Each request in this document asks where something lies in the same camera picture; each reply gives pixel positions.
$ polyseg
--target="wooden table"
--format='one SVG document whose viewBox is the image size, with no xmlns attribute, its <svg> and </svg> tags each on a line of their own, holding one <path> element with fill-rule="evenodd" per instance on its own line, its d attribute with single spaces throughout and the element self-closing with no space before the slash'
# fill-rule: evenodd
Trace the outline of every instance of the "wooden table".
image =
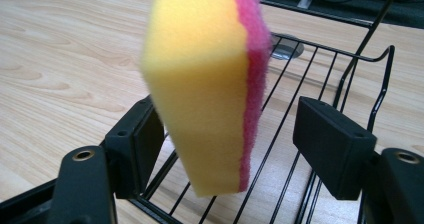
<svg viewBox="0 0 424 224">
<path fill-rule="evenodd" d="M 99 144 L 125 112 L 148 95 L 137 64 L 150 6 L 151 0 L 0 0 L 0 201 L 55 178 L 66 153 Z M 274 32 L 352 52 L 365 33 L 272 7 L 263 7 L 263 15 Z M 377 151 L 400 147 L 424 155 L 424 30 L 381 25 L 364 55 L 379 56 L 390 44 L 397 49 L 389 93 L 374 130 Z M 362 70 L 358 75 L 362 84 L 356 91 L 367 93 L 367 79 L 375 73 Z M 262 129 L 265 135 L 266 125 Z M 168 143 L 164 152 L 171 148 Z M 156 198 L 159 206 L 169 206 L 166 191 L 173 195 L 172 189 L 162 190 Z M 231 204 L 231 197 L 224 200 Z M 196 209 L 204 202 L 192 203 Z M 153 222 L 126 201 L 117 206 L 122 223 Z M 228 209 L 215 210 L 206 222 L 230 220 L 222 211 Z M 197 222 L 196 215 L 188 217 L 192 212 L 181 209 L 176 215 Z M 355 218 L 340 219 L 337 212 L 317 214 L 323 218 L 316 222 Z"/>
</svg>

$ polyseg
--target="scrub sponge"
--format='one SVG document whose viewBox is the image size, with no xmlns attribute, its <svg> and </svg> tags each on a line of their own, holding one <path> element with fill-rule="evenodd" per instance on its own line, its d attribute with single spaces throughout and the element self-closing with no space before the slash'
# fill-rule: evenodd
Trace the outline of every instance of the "scrub sponge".
<svg viewBox="0 0 424 224">
<path fill-rule="evenodd" d="M 271 46 L 257 0 L 154 0 L 141 72 L 194 191 L 244 191 Z"/>
</svg>

